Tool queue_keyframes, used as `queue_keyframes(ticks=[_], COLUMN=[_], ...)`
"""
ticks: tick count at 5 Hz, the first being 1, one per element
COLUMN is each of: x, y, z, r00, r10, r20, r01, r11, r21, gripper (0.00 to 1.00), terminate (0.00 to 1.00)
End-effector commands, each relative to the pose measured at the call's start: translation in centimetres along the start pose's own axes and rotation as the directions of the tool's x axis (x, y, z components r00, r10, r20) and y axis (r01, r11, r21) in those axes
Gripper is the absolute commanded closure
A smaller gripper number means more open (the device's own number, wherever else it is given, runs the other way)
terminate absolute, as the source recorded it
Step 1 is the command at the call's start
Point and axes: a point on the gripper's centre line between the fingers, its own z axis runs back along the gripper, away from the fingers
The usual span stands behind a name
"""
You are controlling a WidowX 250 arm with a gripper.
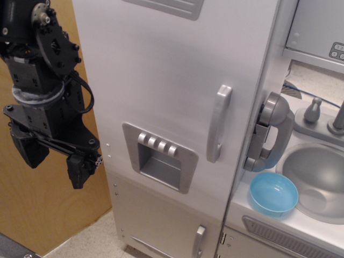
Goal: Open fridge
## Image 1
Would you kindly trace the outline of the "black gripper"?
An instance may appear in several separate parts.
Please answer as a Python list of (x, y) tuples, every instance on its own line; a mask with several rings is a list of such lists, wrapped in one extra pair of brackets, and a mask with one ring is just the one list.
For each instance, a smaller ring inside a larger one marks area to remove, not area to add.
[(99, 141), (85, 127), (81, 85), (68, 80), (47, 94), (25, 92), (13, 86), (16, 105), (3, 112), (11, 120), (13, 143), (32, 169), (54, 149), (68, 156), (67, 171), (74, 189), (82, 189), (103, 162)]

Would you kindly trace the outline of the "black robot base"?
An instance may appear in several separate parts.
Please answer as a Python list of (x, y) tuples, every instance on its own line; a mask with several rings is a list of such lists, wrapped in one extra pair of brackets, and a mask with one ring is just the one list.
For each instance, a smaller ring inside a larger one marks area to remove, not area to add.
[(1, 233), (1, 257), (9, 258), (41, 258), (34, 251), (26, 248)]

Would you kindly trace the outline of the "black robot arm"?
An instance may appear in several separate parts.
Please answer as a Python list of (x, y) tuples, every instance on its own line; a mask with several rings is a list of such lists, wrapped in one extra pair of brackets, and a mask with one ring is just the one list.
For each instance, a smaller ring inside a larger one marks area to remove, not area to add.
[(24, 161), (36, 168), (50, 150), (64, 154), (74, 189), (81, 189), (102, 163), (100, 143), (83, 123), (94, 99), (75, 70), (79, 45), (69, 40), (49, 1), (1, 1), (1, 59), (13, 85), (10, 134)]

